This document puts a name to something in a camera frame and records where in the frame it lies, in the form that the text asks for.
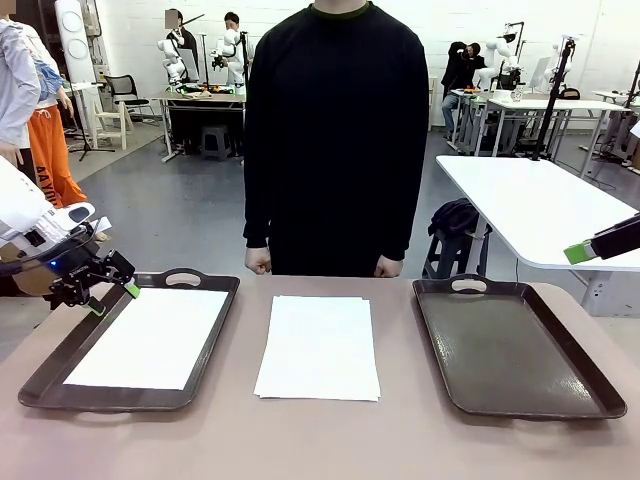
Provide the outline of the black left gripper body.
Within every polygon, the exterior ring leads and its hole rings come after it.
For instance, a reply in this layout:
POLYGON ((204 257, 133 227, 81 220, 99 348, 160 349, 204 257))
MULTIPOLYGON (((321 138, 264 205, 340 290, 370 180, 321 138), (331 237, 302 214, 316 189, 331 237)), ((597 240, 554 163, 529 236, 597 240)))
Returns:
POLYGON ((48 295, 51 306, 65 304, 66 285, 82 284, 90 289, 100 281, 99 249, 99 242, 86 235, 69 239, 54 249, 55 257, 48 261, 48 268, 55 276, 48 295))

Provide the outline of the person's right hand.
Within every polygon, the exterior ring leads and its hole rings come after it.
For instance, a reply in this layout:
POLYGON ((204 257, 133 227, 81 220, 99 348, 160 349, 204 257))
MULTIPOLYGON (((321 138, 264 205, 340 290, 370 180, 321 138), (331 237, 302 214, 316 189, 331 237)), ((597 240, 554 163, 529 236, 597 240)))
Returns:
POLYGON ((245 252, 245 267, 256 275, 270 273, 272 262, 269 249, 267 247, 247 248, 245 252))

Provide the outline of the person's left hand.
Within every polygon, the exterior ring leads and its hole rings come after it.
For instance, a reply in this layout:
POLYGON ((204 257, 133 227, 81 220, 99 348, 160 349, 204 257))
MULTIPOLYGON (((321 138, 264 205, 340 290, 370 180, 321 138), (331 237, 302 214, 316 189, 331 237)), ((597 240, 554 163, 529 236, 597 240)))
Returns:
POLYGON ((376 264, 374 276, 376 278, 397 278, 403 270, 403 261, 391 260, 381 255, 376 264))

